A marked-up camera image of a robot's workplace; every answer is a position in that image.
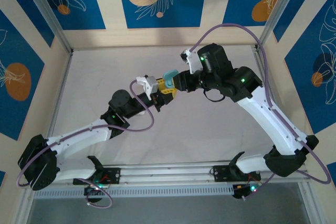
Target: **yellow object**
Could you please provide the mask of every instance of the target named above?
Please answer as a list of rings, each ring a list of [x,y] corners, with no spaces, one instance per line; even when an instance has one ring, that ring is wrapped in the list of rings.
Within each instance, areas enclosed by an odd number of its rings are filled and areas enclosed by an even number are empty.
[[[175,95],[177,93],[177,89],[176,88],[168,89],[166,87],[166,84],[165,84],[165,82],[164,82],[163,79],[159,79],[158,83],[159,83],[158,89],[160,90],[161,93],[163,93],[163,94],[170,94],[170,93],[172,93],[173,94],[173,98],[175,98]]]

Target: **teal object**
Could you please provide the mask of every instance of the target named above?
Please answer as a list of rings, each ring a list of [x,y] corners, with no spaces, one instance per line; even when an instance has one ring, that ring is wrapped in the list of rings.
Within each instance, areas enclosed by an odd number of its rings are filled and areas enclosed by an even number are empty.
[[[174,88],[173,77],[177,76],[178,74],[179,72],[176,69],[169,70],[163,74],[163,80],[164,80],[164,84],[166,85],[166,88],[168,89]]]

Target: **cable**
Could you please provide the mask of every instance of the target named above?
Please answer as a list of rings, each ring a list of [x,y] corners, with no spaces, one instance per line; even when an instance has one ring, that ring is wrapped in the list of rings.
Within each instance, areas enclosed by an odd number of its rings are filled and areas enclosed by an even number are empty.
[[[269,94],[269,75],[268,75],[268,62],[267,62],[267,58],[266,58],[266,52],[265,52],[265,49],[261,43],[261,41],[259,40],[259,38],[251,31],[249,30],[248,28],[242,26],[242,25],[239,25],[239,24],[234,24],[234,23],[223,23],[223,24],[219,24],[217,26],[214,26],[212,28],[210,28],[199,40],[198,42],[190,49],[190,52],[191,51],[194,51],[195,48],[203,41],[203,39],[209,34],[211,33],[213,30],[217,29],[217,28],[220,28],[220,27],[238,27],[244,31],[246,31],[248,34],[250,34],[253,39],[256,41],[256,43],[258,44],[258,47],[259,49],[261,50],[261,54],[262,54],[262,58],[264,59],[264,72],[265,72],[265,93],[266,93],[266,100],[267,100],[267,103],[269,105],[270,108],[273,107],[273,104],[272,104],[272,101],[271,101],[271,98],[270,98],[270,94]],[[295,138],[299,138],[299,135],[296,133],[296,131],[289,125],[289,123],[280,115],[280,113],[276,110],[272,110],[274,112],[274,114],[277,116],[277,118],[286,126],[286,128],[293,134],[293,136]],[[325,167],[325,165],[323,164],[323,162],[320,160],[320,158],[314,153],[314,151],[303,141],[299,141],[299,143],[305,147],[309,153],[316,159],[316,161],[319,163],[319,165],[321,166],[321,168],[323,169],[324,173],[326,174],[327,176],[327,180],[323,181],[323,180],[320,180],[318,178],[315,178],[305,172],[302,172],[302,171],[299,171],[297,170],[298,173],[301,173],[301,174],[304,174],[305,176],[321,183],[321,184],[330,184],[331,183],[331,176],[328,172],[328,169]]]
[[[90,201],[89,201],[89,193],[86,195],[86,202],[88,204],[88,206],[91,206],[91,207],[95,207],[95,208],[100,208],[100,209],[107,209],[107,208],[110,208],[112,205],[113,205],[113,199],[111,197],[111,195],[108,194],[107,191],[101,189],[98,185],[96,185],[95,183],[87,180],[87,179],[83,179],[83,178],[77,178],[78,180],[84,182],[84,183],[88,183],[90,185],[93,185],[96,187],[97,190],[100,190],[102,193],[104,193],[110,200],[110,203],[108,206],[97,206],[95,204],[92,204]]]
[[[136,83],[136,80],[132,81],[131,84],[130,84],[130,91],[132,93],[132,95],[134,96],[134,98],[146,109],[146,111],[148,112],[148,114],[150,115],[151,119],[152,119],[152,122],[151,124],[144,128],[144,129],[140,129],[140,130],[132,130],[132,129],[126,129],[126,128],[123,128],[123,127],[120,127],[120,126],[116,126],[116,125],[112,125],[112,124],[104,124],[104,125],[96,125],[96,126],[93,126],[91,128],[86,128],[86,129],[83,129],[83,130],[80,130],[80,131],[77,131],[77,132],[74,132],[68,136],[65,136],[63,138],[61,138],[59,140],[59,142],[54,142],[50,145],[48,145],[47,147],[45,147],[44,149],[42,149],[41,151],[39,151],[34,157],[31,158],[31,160],[29,160],[27,162],[27,164],[22,168],[21,172],[19,173],[19,175],[17,176],[17,179],[16,179],[16,185],[18,187],[25,187],[25,186],[28,186],[29,183],[27,184],[20,184],[20,179],[21,177],[23,176],[24,172],[27,170],[27,168],[39,157],[41,156],[45,151],[47,151],[48,149],[51,149],[52,147],[54,147],[55,145],[57,144],[60,144],[64,141],[66,141],[67,139],[69,138],[72,138],[74,136],[77,136],[81,133],[84,133],[84,132],[87,132],[87,131],[92,131],[94,129],[99,129],[99,128],[105,128],[105,127],[109,127],[109,128],[115,128],[115,129],[118,129],[118,130],[123,130],[123,131],[128,131],[128,132],[144,132],[144,131],[147,131],[149,130],[153,125],[154,125],[154,116],[152,114],[152,112],[150,111],[150,109],[146,106],[146,104],[141,101],[141,99],[136,95],[136,93],[133,91],[133,85]],[[96,186],[95,184],[93,184],[92,182],[86,180],[86,179],[83,179],[83,178],[78,178],[79,180],[83,181],[83,182],[88,182],[89,184],[92,184],[94,186]],[[112,200],[111,196],[105,192],[104,190],[100,189],[104,194],[106,194],[110,200]]]
[[[275,176],[275,174],[273,173],[264,183],[262,183],[261,186],[258,187],[258,191],[265,186],[268,182],[270,182],[270,180]],[[246,197],[243,197],[243,200],[245,201],[247,198],[251,197],[254,193],[251,193],[250,195],[247,195]]]
[[[223,96],[222,98],[220,98],[219,100],[211,100],[207,95],[206,95],[206,90],[203,90],[203,95],[211,102],[221,102],[225,99],[225,96]]]

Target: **black cable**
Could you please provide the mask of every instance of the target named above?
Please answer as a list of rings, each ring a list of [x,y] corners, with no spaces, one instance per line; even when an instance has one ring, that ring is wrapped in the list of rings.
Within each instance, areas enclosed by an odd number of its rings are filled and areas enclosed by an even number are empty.
[[[205,89],[203,89],[203,95],[209,100],[209,101],[211,101],[211,102],[221,102],[221,101],[223,101],[224,99],[225,99],[225,96],[223,96],[221,99],[219,99],[219,100],[211,100],[210,98],[208,98],[208,96],[206,95],[206,90]]]

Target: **black mounting bracket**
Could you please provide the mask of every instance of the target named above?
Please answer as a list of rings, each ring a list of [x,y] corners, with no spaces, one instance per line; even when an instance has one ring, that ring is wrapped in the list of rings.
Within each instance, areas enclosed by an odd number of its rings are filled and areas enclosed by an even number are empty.
[[[94,163],[96,168],[95,173],[88,178],[89,181],[98,185],[118,185],[120,180],[120,171],[118,167],[103,167],[99,160],[94,156],[88,156],[88,158]],[[74,185],[87,185],[87,183],[74,179],[72,182]]]
[[[247,182],[248,174],[240,174],[236,176],[232,173],[229,165],[215,165],[212,168],[211,175],[214,176],[215,182]],[[250,176],[255,180],[261,180],[260,174],[256,172],[250,173]]]

